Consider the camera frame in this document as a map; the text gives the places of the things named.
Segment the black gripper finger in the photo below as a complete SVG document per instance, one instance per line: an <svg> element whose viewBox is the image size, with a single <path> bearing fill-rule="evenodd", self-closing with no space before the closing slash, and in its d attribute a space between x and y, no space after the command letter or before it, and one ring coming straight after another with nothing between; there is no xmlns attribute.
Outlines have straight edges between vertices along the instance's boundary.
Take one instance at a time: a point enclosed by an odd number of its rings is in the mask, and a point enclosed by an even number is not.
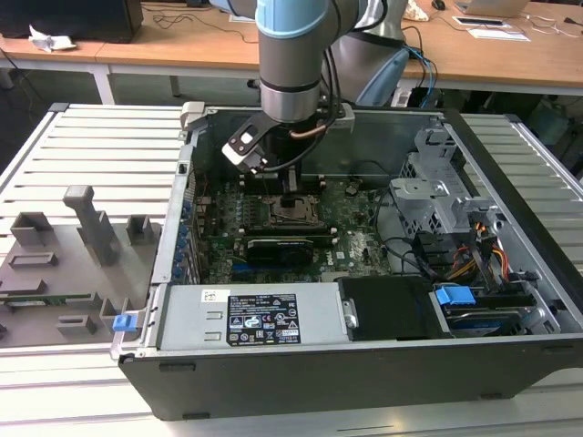
<svg viewBox="0 0 583 437"><path fill-rule="evenodd" d="M291 179L281 180L281 199L282 208L295 208L296 201L301 197L298 194L298 185Z"/></svg>

